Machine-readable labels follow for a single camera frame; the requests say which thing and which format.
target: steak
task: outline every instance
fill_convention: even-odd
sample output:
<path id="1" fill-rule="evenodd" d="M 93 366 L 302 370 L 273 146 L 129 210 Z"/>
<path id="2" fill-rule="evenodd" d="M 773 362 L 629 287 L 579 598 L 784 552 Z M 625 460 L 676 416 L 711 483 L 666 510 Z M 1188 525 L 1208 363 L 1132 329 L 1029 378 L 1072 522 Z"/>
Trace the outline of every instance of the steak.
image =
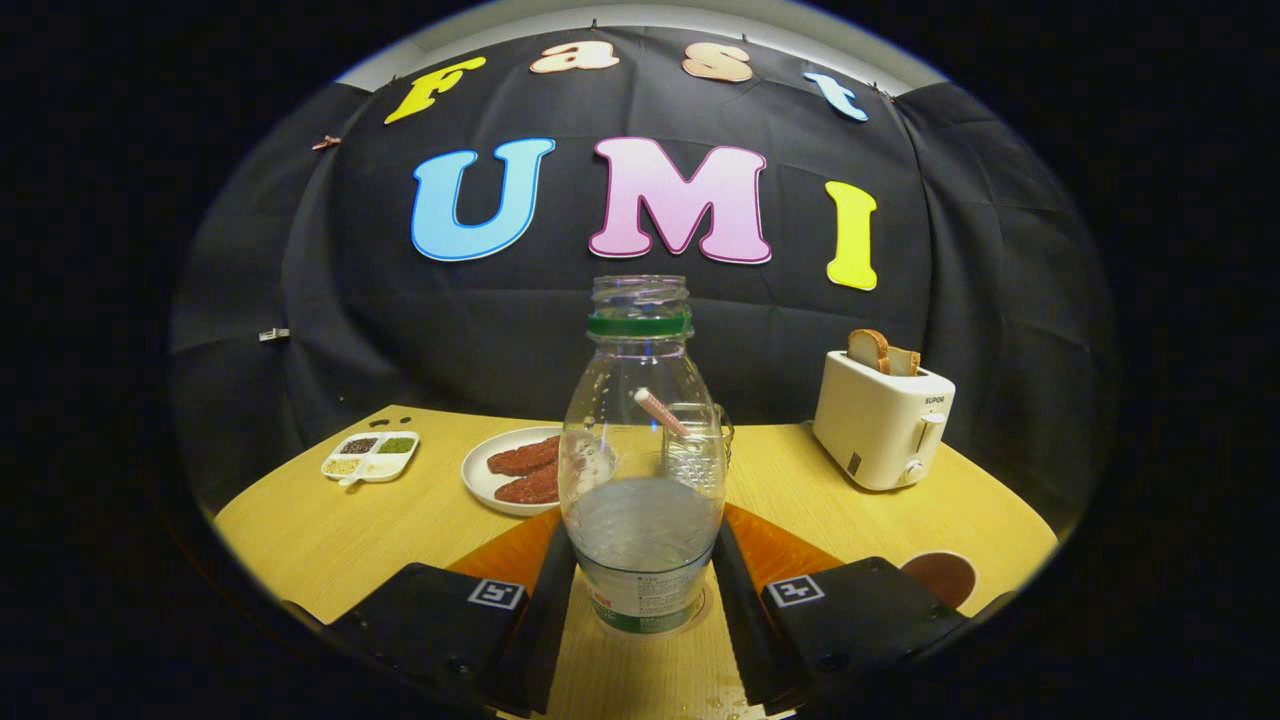
<path id="1" fill-rule="evenodd" d="M 489 459 L 489 471 L 499 475 L 521 477 L 538 470 L 548 462 L 554 462 L 559 455 L 559 436 L 543 442 L 499 452 Z"/>
<path id="2" fill-rule="evenodd" d="M 527 477 L 502 486 L 493 496 L 503 502 L 521 505 L 556 502 L 559 498 L 558 475 L 558 464 L 549 462 Z"/>

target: white plate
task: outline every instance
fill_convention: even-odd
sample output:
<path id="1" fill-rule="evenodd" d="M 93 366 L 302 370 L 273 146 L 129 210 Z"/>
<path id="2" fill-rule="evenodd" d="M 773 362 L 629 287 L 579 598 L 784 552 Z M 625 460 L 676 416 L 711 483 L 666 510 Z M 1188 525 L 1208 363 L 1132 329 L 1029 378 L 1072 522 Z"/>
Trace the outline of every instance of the white plate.
<path id="1" fill-rule="evenodd" d="M 406 437 L 413 441 L 413 446 L 408 448 L 408 452 L 378 452 L 383 443 L 392 438 Z M 344 455 L 342 448 L 347 446 L 348 442 L 353 439 L 371 438 L 374 439 L 374 446 L 369 448 L 367 452 L 360 455 Z M 320 462 L 320 473 L 334 479 L 340 480 L 349 475 L 351 473 L 329 473 L 325 466 L 329 465 L 330 460 L 355 460 L 360 462 L 365 457 L 369 457 L 369 464 L 365 465 L 365 470 L 361 474 L 360 482 L 362 483 L 385 483 L 394 480 L 404 471 L 404 465 L 408 464 L 410 457 L 417 452 L 419 436 L 413 430 L 384 430 L 380 433 L 355 433 L 342 438 L 329 454 L 328 457 Z"/>
<path id="2" fill-rule="evenodd" d="M 543 442 L 544 439 L 558 436 L 559 433 L 559 425 L 545 425 L 541 428 L 511 430 L 509 433 L 502 433 L 500 436 L 495 436 L 481 442 L 467 454 L 466 459 L 462 460 L 462 483 L 467 486 L 471 495 L 476 496 L 476 500 L 499 512 L 530 516 L 556 507 L 559 502 L 525 505 L 522 502 L 503 502 L 495 498 L 493 493 L 498 492 L 498 488 L 520 478 L 490 473 L 489 459 L 499 452 L 516 450 L 517 447 L 534 445 L 535 442 Z"/>

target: white toaster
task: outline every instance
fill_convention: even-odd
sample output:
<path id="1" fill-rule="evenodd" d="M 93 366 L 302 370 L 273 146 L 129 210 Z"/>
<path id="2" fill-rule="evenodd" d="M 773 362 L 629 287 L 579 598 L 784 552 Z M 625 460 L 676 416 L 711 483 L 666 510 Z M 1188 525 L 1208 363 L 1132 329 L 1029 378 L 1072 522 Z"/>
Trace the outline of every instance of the white toaster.
<path id="1" fill-rule="evenodd" d="M 845 473 L 867 489 L 915 484 L 929 474 L 956 386 L 924 368 L 886 375 L 827 354 L 813 434 Z"/>

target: plastic bottle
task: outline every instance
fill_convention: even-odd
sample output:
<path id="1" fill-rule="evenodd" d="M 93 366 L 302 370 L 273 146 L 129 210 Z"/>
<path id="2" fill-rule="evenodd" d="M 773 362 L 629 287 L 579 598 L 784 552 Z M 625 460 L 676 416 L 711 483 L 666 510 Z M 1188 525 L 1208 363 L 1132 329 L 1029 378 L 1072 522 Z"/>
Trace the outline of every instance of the plastic bottle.
<path id="1" fill-rule="evenodd" d="M 687 297 L 681 277 L 595 278 L 595 355 L 561 439 L 561 510 L 593 606 L 631 633 L 696 614 L 724 509 L 721 413 L 685 350 Z"/>

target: black cloth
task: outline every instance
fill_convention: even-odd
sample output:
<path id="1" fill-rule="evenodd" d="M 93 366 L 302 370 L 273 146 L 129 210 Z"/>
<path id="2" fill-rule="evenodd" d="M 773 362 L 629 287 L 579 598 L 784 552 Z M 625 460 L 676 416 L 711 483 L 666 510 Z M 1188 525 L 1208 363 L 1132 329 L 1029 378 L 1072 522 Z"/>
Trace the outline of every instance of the black cloth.
<path id="1" fill-rule="evenodd" d="M 622 60 L 529 72 L 544 49 L 573 40 L 612 42 Z M 956 383 L 945 441 L 1064 529 L 1106 456 L 1115 351 L 1092 241 L 1052 174 L 955 86 L 892 102 L 758 46 L 748 47 L 755 77 L 718 83 L 680 68 L 684 49 L 700 41 L 733 44 L 666 28 L 531 36 L 367 96 L 329 88 L 282 124 L 215 204 L 175 314 L 175 411 L 202 500 L 216 510 L 392 402 L 558 420 L 593 350 L 584 336 L 591 278 L 671 273 L 687 278 L 692 296 L 690 354 L 735 421 L 812 418 L 824 352 L 842 348 L 854 328 L 877 328 Z M 415 78 L 476 55 L 485 65 L 431 108 L 384 123 Z M 852 90 L 870 120 L 837 113 L 805 72 Z M 342 145 L 312 152 L 325 133 Z M 772 260 L 703 256 L 696 240 L 709 217 L 678 256 L 646 217 L 648 255 L 593 255 L 588 238 L 603 225 L 608 188 L 594 145 L 621 136 L 658 141 L 686 178 L 717 146 L 764 155 L 760 219 Z M 527 137 L 553 138 L 556 149 L 541 160 L 526 233 L 471 261 L 419 254 L 413 169 L 477 152 L 457 218 L 483 223 L 498 210 L 503 178 L 493 150 Z M 288 182 L 255 187 L 271 169 Z M 870 292 L 827 279 L 836 250 L 828 181 L 877 201 Z M 269 190 L 279 191 L 278 211 L 264 223 L 252 199 Z M 252 270 L 233 282 L 242 264 Z M 256 345 L 269 327 L 293 334 Z M 218 343 L 215 356 L 206 346 Z"/>

